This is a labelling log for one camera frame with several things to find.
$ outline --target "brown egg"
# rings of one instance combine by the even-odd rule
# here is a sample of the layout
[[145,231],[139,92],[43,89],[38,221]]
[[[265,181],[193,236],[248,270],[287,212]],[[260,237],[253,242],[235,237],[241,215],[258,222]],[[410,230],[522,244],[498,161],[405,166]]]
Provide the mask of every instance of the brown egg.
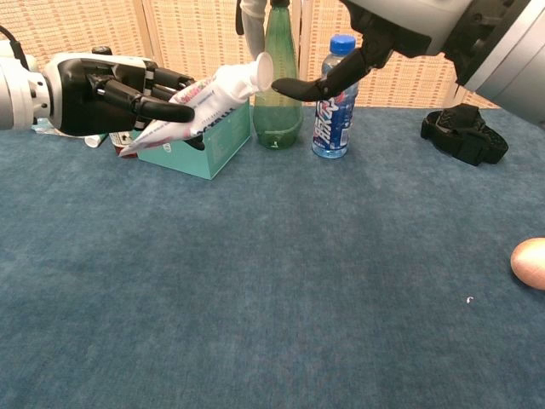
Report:
[[545,290],[545,238],[526,240],[514,249],[511,268],[519,279],[538,290]]

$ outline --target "green bottle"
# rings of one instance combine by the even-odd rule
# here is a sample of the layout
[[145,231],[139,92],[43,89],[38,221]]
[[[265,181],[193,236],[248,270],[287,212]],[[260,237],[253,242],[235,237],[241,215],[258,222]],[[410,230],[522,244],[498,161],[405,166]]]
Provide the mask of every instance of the green bottle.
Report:
[[[291,36],[290,0],[271,0],[265,51],[274,63],[274,79],[297,78],[295,49]],[[254,127],[260,144],[270,149],[293,145],[302,124],[301,102],[274,90],[255,96]]]

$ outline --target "blue label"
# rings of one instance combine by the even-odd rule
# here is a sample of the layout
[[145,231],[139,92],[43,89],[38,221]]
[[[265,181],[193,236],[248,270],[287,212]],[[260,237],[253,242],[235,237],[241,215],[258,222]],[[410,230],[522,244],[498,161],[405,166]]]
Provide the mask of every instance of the blue label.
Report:
[[348,129],[352,124],[355,96],[342,93],[316,103],[314,144],[328,150],[343,149],[348,144]]

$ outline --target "black strap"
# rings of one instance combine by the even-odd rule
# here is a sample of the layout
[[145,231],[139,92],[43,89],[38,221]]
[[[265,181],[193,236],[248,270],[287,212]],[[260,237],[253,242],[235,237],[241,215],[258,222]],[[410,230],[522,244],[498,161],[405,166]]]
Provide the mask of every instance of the black strap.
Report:
[[509,149],[505,139],[486,126],[479,109],[468,104],[431,112],[422,122],[421,135],[473,166],[483,161],[497,164]]

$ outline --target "tissue box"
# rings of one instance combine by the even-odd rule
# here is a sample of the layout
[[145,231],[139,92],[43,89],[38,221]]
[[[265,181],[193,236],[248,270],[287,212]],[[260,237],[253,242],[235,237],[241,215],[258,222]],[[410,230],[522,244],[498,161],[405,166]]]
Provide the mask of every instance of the tissue box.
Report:
[[198,151],[184,141],[144,149],[138,158],[190,175],[213,179],[250,138],[250,103],[246,102],[203,135],[206,149]]

